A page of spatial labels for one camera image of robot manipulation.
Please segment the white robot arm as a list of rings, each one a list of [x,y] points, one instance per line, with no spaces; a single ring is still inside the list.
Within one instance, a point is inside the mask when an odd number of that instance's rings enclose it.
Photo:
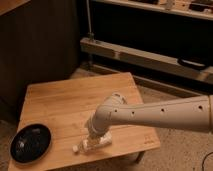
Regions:
[[[113,93],[88,119],[91,138],[104,136],[112,125],[142,125],[198,132],[213,132],[213,95],[148,104],[128,104]]]

